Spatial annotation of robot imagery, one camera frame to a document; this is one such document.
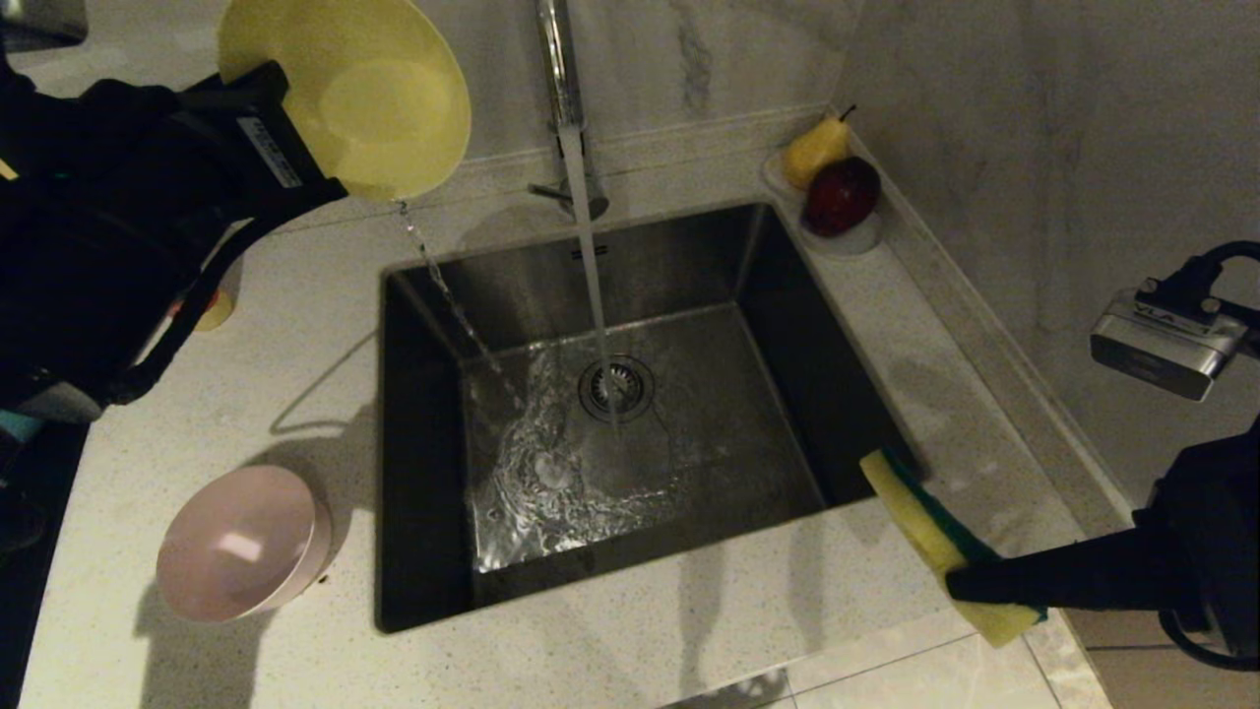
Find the yellow plastic bowl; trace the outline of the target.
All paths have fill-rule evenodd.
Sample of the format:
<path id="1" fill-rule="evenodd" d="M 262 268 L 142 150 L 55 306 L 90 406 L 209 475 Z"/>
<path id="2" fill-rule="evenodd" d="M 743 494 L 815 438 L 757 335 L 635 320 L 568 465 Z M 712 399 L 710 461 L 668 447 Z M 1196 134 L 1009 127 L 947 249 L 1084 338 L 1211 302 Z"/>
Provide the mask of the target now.
<path id="1" fill-rule="evenodd" d="M 393 201 L 442 185 L 467 152 L 467 81 L 412 0 L 229 0 L 218 72 L 276 63 L 284 113 L 352 196 Z"/>

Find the orange detergent bottle yellow cap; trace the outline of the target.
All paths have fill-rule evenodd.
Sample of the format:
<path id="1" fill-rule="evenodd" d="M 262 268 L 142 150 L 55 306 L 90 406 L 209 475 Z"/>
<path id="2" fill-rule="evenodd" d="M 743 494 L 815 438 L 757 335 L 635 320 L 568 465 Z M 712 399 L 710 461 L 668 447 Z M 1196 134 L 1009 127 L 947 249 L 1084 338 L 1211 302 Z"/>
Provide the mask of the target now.
<path id="1" fill-rule="evenodd" d="M 205 309 L 202 311 L 202 317 L 195 322 L 195 332 L 210 332 L 220 327 L 220 324 L 226 322 L 234 311 L 236 301 L 229 288 L 220 286 L 215 288 L 215 295 L 213 295 L 207 303 Z"/>

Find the green yellow sponge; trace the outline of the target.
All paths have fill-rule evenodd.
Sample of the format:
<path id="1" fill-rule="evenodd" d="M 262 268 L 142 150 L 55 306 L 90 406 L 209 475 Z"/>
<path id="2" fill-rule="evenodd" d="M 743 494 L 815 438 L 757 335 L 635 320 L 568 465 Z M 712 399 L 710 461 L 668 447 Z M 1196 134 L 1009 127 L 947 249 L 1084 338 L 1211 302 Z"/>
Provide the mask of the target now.
<path id="1" fill-rule="evenodd" d="M 858 462 L 869 489 L 886 508 L 895 526 L 917 553 L 945 594 L 948 574 L 1002 557 L 978 539 L 961 521 L 927 492 L 896 455 L 873 450 Z M 993 649 L 1002 649 L 1034 625 L 1048 620 L 1048 610 L 1021 603 L 976 603 L 950 598 L 961 615 Z"/>

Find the chrome faucet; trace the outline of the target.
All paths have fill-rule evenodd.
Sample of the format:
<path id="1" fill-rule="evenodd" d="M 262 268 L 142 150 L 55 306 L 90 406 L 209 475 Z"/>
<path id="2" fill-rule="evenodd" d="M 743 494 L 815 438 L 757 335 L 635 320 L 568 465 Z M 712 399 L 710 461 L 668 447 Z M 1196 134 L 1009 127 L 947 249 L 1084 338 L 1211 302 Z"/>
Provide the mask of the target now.
<path id="1" fill-rule="evenodd" d="M 598 217 L 606 214 L 610 201 L 606 194 L 604 194 L 602 185 L 598 184 L 598 176 L 593 174 L 593 167 L 588 167 L 585 162 L 587 157 L 587 120 L 581 93 L 580 60 L 577 60 L 576 44 L 571 31 L 568 3 L 567 0 L 532 0 L 532 3 L 541 43 L 541 67 L 543 67 L 551 111 L 548 127 L 554 139 L 554 152 L 557 152 L 558 164 L 566 170 L 567 175 L 570 157 L 571 154 L 575 154 L 575 150 L 564 149 L 562 133 L 568 128 L 576 130 L 577 144 L 580 144 L 576 156 L 581 157 L 585 165 L 582 166 L 582 175 L 585 178 L 588 214 L 591 220 L 597 220 Z M 571 185 L 571 178 L 563 176 L 554 185 L 530 184 L 527 189 L 533 196 L 551 199 L 551 201 L 557 203 L 558 207 L 563 208 L 563 212 L 567 212 L 572 217 L 573 189 Z"/>

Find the stainless steel sink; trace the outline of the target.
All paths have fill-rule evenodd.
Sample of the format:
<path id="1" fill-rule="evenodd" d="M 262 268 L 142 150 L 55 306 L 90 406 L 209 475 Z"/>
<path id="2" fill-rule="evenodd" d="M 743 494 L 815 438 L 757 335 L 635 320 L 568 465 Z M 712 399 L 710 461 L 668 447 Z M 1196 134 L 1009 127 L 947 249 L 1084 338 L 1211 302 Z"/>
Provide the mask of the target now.
<path id="1" fill-rule="evenodd" d="M 591 418 L 580 238 L 438 261 L 514 407 L 422 261 L 382 285 L 375 625 L 410 631 L 869 497 L 919 474 L 822 280 L 769 203 L 593 235 L 610 355 L 651 407 Z"/>

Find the thin water trickle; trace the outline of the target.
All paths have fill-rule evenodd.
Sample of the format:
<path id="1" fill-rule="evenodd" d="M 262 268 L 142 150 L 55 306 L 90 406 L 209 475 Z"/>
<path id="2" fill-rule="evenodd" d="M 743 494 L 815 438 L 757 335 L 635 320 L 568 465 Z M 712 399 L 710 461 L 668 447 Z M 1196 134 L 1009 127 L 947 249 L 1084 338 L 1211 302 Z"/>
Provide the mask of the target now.
<path id="1" fill-rule="evenodd" d="M 476 327 L 472 327 L 472 322 L 467 319 L 467 311 L 455 298 L 454 288 L 450 288 L 444 278 L 438 262 L 432 254 L 428 254 L 423 234 L 421 233 L 420 227 L 415 224 L 415 217 L 410 210 L 410 201 L 404 201 L 404 199 L 396 199 L 393 203 L 398 210 L 398 219 L 401 220 L 401 224 L 404 225 L 404 234 L 410 242 L 412 242 L 412 246 L 415 246 L 415 251 L 418 252 L 425 268 L 428 271 L 428 280 L 432 280 L 435 287 L 438 288 L 447 302 L 447 309 L 450 309 L 451 315 L 454 315 L 455 322 L 459 324 L 459 327 L 464 332 L 465 337 L 467 337 L 467 340 L 478 349 L 478 354 L 485 360 L 490 372 L 498 377 L 501 387 L 504 387 L 504 390 L 507 390 L 508 395 L 510 395 L 514 407 L 522 411 L 525 408 L 525 400 L 522 398 L 518 387 L 514 387 L 513 382 L 509 382 L 500 360 L 495 354 L 491 354 L 488 344 L 483 341 L 483 339 L 478 335 Z"/>

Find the running water stream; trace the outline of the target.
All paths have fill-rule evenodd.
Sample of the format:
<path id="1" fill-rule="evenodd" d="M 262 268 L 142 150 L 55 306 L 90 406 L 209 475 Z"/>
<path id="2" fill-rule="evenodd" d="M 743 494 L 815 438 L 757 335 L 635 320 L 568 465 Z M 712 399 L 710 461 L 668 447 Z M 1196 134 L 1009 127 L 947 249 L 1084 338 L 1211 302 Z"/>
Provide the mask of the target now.
<path id="1" fill-rule="evenodd" d="M 566 176 L 570 184 L 573 220 L 577 235 L 580 235 L 582 269 L 586 280 L 591 314 L 593 314 L 596 346 L 598 346 L 598 363 L 601 363 L 601 382 L 604 382 L 604 385 L 609 387 L 609 394 L 612 395 L 615 387 L 606 327 L 604 327 L 601 280 L 598 278 L 598 262 L 596 262 L 593 241 L 593 217 L 591 217 L 590 207 L 591 188 L 587 184 L 587 175 L 585 173 L 583 145 L 580 125 L 561 125 L 557 128 L 557 135 L 561 144 L 561 152 L 563 154 Z"/>

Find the pink plastic bowl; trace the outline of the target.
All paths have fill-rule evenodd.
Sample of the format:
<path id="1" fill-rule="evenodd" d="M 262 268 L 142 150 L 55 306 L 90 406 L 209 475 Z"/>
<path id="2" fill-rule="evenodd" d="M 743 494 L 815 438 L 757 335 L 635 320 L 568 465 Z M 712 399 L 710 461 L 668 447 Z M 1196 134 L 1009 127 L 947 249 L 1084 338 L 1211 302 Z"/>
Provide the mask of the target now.
<path id="1" fill-rule="evenodd" d="M 328 504 L 299 474 L 273 463 L 234 470 L 198 490 L 168 526 L 158 592 L 189 622 L 278 610 L 316 581 L 331 536 Z"/>

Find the small white dish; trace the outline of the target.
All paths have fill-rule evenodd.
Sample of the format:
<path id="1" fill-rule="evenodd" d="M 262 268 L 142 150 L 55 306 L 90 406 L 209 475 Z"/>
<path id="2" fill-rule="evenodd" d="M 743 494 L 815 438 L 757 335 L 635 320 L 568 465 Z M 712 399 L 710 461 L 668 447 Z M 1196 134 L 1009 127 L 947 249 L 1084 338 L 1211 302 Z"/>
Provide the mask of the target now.
<path id="1" fill-rule="evenodd" d="M 839 235 L 824 237 L 806 229 L 803 222 L 803 210 L 806 193 L 800 190 L 784 178 L 782 173 L 784 150 L 774 150 L 762 162 L 761 175 L 771 193 L 782 199 L 788 215 L 791 217 L 793 225 L 798 227 L 803 241 L 814 254 L 820 254 L 824 259 L 856 259 L 862 254 L 868 254 L 876 246 L 879 246 L 883 232 L 883 219 L 878 210 L 869 212 L 861 224 L 847 229 Z"/>

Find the dark red apple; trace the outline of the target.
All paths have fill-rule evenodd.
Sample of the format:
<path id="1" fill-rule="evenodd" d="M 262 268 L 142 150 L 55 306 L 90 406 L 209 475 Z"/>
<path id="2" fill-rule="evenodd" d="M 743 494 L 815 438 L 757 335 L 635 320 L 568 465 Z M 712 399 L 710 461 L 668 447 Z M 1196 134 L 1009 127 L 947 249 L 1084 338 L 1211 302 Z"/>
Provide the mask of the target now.
<path id="1" fill-rule="evenodd" d="M 801 223 L 820 237 L 837 237 L 876 212 L 882 194 L 878 170 L 863 157 L 824 166 L 806 189 Z"/>

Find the round metal drain strainer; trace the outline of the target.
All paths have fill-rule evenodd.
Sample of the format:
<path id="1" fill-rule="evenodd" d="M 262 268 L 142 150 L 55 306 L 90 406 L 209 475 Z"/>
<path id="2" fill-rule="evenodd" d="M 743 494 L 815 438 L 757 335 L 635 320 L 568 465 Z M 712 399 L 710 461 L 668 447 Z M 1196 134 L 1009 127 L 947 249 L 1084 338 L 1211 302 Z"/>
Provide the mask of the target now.
<path id="1" fill-rule="evenodd" d="M 626 354 L 614 354 L 607 366 L 595 360 L 580 377 L 580 403 L 595 421 L 625 423 L 651 407 L 656 377 L 646 363 Z"/>

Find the yellow pear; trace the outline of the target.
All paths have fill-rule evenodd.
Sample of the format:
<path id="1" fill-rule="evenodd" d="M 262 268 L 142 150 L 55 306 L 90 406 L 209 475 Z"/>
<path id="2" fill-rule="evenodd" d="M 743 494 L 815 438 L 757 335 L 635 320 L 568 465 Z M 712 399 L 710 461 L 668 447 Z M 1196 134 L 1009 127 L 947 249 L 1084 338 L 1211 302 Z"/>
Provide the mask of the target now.
<path id="1" fill-rule="evenodd" d="M 788 185 L 806 190 L 823 167 L 850 157 L 853 130 L 848 117 L 854 112 L 856 105 L 839 113 L 829 112 L 788 144 L 782 151 L 782 179 Z"/>

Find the black induction cooktop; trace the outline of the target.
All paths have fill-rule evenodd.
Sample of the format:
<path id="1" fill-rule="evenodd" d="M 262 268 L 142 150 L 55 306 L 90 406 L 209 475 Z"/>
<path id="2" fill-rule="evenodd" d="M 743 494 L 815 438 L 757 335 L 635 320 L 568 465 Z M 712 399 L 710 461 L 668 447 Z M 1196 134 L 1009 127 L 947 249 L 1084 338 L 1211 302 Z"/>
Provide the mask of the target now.
<path id="1" fill-rule="evenodd" d="M 58 536 L 89 436 L 50 423 L 16 455 L 0 448 L 0 709 L 16 709 Z"/>

